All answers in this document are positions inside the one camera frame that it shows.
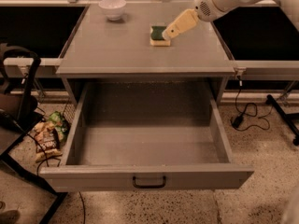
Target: drawer handle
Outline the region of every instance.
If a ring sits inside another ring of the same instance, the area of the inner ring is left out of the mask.
[[[138,185],[136,184],[136,177],[133,176],[133,186],[137,189],[162,189],[166,185],[166,176],[163,176],[163,183],[159,185]]]

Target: sponge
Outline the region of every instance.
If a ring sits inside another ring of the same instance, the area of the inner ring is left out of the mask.
[[[154,47],[169,47],[170,40],[164,40],[162,32],[166,26],[151,26],[150,27],[150,44]]]

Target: gray tabletop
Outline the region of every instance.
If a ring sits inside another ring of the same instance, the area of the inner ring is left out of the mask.
[[[210,23],[172,40],[170,47],[150,44],[151,25],[167,25],[192,1],[129,2],[120,21],[109,21],[91,4],[57,74],[100,77],[106,74],[231,75],[232,64]]]

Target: plug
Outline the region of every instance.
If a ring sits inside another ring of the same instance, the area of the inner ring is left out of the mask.
[[[243,122],[243,119],[244,119],[244,118],[243,118],[243,114],[238,115],[238,116],[235,118],[234,122],[232,122],[232,126],[233,126],[235,129],[239,128],[240,125],[241,125],[241,123]]]

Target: speckled floor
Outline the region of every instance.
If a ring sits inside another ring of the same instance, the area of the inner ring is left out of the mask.
[[[239,106],[252,99],[240,96]],[[255,99],[259,115],[270,106],[265,96]],[[287,112],[299,112],[299,100],[290,99]],[[64,104],[44,102],[47,114],[63,111]],[[299,181],[299,152],[294,138],[276,110],[267,117],[268,131],[250,128],[238,132],[230,125],[236,115],[234,98],[220,105],[222,121],[230,140],[234,162],[254,167],[254,174],[240,188],[232,190],[181,191],[111,191],[82,192],[86,223],[280,223],[286,204]],[[246,118],[241,127],[266,126],[261,119]],[[35,144],[28,138],[11,151],[11,156],[35,172]],[[0,201],[6,208],[0,223],[34,224],[46,213],[54,200],[52,194],[25,183],[4,164],[0,164]],[[82,202],[78,193],[69,193],[50,223],[83,223]]]

